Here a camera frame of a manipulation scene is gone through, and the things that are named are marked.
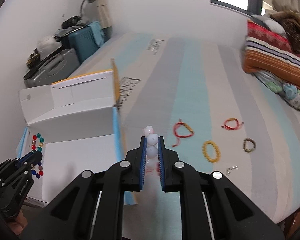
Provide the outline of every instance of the gray suitcase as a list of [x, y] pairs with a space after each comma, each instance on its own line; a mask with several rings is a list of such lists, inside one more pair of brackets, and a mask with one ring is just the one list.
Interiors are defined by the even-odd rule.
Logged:
[[80, 66], [74, 49], [64, 49], [53, 56], [29, 79], [25, 80], [27, 88], [49, 85], [68, 78]]

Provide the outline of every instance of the colorful bead bracelet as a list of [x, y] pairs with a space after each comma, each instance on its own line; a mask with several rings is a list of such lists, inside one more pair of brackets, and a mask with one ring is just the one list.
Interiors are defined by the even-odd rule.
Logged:
[[[39, 146], [36, 147], [35, 145], [37, 144], [37, 141], [36, 139], [39, 139], [40, 143], [39, 143]], [[37, 135], [33, 135], [32, 136], [32, 145], [31, 145], [31, 149], [32, 150], [35, 150], [37, 148], [37, 151], [40, 151], [42, 152], [42, 146], [43, 146], [43, 142], [44, 142], [44, 138], [41, 137], [41, 134], [40, 133], [37, 133]], [[37, 173], [35, 171], [35, 166], [32, 167], [32, 175], [35, 175], [37, 179], [40, 179], [41, 176], [43, 176], [43, 167], [42, 167], [42, 163], [41, 162], [38, 162], [38, 169], [39, 169], [39, 172]]]

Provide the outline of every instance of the red string bracelet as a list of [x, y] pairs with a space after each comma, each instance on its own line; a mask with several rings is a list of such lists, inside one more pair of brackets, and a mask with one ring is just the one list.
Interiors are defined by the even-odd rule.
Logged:
[[[178, 129], [181, 125], [183, 125], [185, 128], [187, 128], [187, 129], [189, 130], [190, 134], [188, 134], [188, 135], [179, 135], [179, 134], [177, 134], [177, 129]], [[191, 137], [191, 136], [194, 135], [194, 131], [192, 130], [192, 128], [191, 128], [188, 124], [186, 124], [185, 122], [182, 122], [181, 119], [179, 119], [179, 122], [177, 122], [177, 123], [173, 126], [173, 133], [174, 133], [174, 135], [177, 137], [177, 143], [174, 144], [174, 145], [172, 145], [172, 147], [176, 147], [176, 146], [178, 146], [178, 145], [180, 144], [180, 138], [188, 138], [188, 137]]]
[[[227, 122], [230, 122], [230, 121], [236, 121], [236, 123], [237, 123], [236, 127], [230, 127], [230, 126], [227, 126], [227, 125], [226, 125]], [[227, 129], [227, 130], [239, 130], [239, 129], [242, 127], [243, 124], [244, 124], [244, 122], [239, 123], [238, 119], [236, 119], [236, 118], [229, 118], [229, 119], [227, 119], [227, 120], [224, 122], [223, 125], [221, 125], [221, 127], [222, 127], [222, 128], [225, 128], [225, 129]]]

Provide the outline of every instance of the striped bed sheet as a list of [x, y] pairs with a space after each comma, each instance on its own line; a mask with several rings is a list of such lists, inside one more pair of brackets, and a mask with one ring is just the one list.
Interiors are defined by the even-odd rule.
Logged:
[[[300, 112], [242, 70], [240, 51], [203, 40], [127, 33], [110, 39], [73, 76], [106, 69], [112, 57], [121, 78], [127, 149], [137, 148], [142, 128], [152, 125], [166, 147], [198, 171], [226, 173], [238, 166], [228, 178], [275, 223], [300, 207]], [[220, 127], [231, 117], [244, 121], [240, 130]], [[195, 134], [172, 148], [179, 119]], [[242, 148], [245, 138], [257, 145], [250, 154]], [[221, 151], [217, 163], [202, 154], [207, 140]], [[214, 156], [212, 147], [208, 153]], [[124, 207], [123, 236], [182, 238], [179, 195], [161, 192], [157, 172], [146, 177], [136, 198], [137, 205]]]

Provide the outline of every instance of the white bead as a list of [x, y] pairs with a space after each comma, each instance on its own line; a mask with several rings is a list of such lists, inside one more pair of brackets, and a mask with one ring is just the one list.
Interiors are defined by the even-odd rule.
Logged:
[[156, 145], [158, 143], [158, 137], [159, 135], [155, 133], [150, 133], [147, 137], [147, 143], [151, 146]]
[[147, 150], [146, 150], [146, 153], [147, 153], [147, 157], [148, 157], [149, 159], [152, 159], [152, 158], [154, 158], [154, 157], [157, 156], [157, 154], [158, 154], [158, 149], [157, 149], [156, 146], [149, 146], [149, 147], [147, 148]]
[[152, 128], [151, 125], [148, 125], [146, 128], [142, 129], [143, 133], [145, 134], [146, 137], [148, 137], [148, 135], [150, 133], [154, 133], [154, 130]]
[[146, 161], [146, 168], [147, 168], [148, 170], [154, 170], [154, 169], [155, 169], [155, 163], [156, 163], [156, 160], [155, 160], [155, 159], [147, 158], [147, 161]]

